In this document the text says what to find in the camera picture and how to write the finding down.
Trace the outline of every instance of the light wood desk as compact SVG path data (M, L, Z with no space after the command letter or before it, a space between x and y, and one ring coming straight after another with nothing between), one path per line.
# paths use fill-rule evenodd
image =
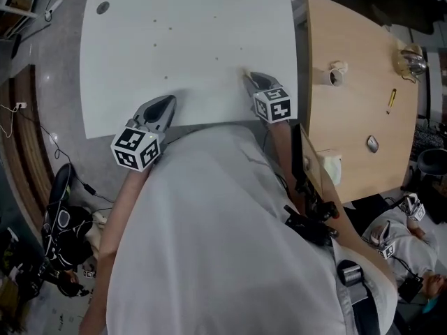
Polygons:
M309 27L309 138L317 151L342 155L342 202L402 185L418 107L418 85L393 68L392 53L404 47L385 29L330 0L307 0ZM341 87L318 83L318 71L346 61ZM397 93L390 114L392 90ZM379 150L366 146L373 135Z

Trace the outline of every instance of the white shirt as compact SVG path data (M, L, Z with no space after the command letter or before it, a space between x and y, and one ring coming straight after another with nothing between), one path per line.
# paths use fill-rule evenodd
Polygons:
M405 261L414 274L422 276L427 271L434 271L438 259L439 246L433 232L427 232L422 240L413 236L406 227L406 214L399 207L384 212L376 218L366 229L363 237L369 240L371 231L390 221L389 242L396 241L394 256ZM408 271L396 259L388 258L398 285L402 284L407 277Z
M346 334L335 261L284 225L293 207L249 130L221 126L170 145L126 226L110 279L108 333ZM361 265L381 333L397 301Z

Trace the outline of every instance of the computer mouse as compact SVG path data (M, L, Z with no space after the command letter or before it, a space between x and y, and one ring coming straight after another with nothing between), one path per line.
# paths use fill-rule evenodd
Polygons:
M366 145L372 153L376 153L377 150L379 150L379 143L373 135L369 136L368 140L366 141Z

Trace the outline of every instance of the white table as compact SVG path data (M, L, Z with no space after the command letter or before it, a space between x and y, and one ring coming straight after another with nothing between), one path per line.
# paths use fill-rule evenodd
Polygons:
M103 13L98 6L107 1ZM255 119L242 68L275 76L298 113L290 0L87 0L80 52L87 138L177 97L174 126Z

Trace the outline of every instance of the gray floor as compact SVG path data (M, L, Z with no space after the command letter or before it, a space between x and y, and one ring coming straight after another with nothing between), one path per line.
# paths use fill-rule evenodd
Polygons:
M118 167L112 157L110 152L112 136L88 140L85 138L82 122L79 56L85 1L64 0L52 17L51 26L21 44L17 56L12 60L10 75L14 76L27 64L36 65L38 111L42 125L51 133L57 134L59 146L70 156L79 177L93 186L99 194L115 199L126 170ZM45 10L47 2L48 0L37 1L38 14ZM43 18L37 20L24 31L23 36L26 37L45 24L47 22ZM299 78L300 95L306 96L307 31L305 29L297 31L297 37L299 37L297 48L300 52L298 66L302 72ZM7 44L9 43L0 44L3 45L3 50L8 49L4 47ZM249 127L261 142L265 135L264 129L257 123L251 123ZM194 129L196 127L173 128L169 130L167 138L173 140ZM55 146L50 144L50 139L45 134L44 140L51 165L56 172L68 160L63 155L56 160ZM274 156L269 140L266 150L269 155ZM93 209L110 206L108 202L89 195L79 183L75 184L73 192L73 201L77 200L86 202Z

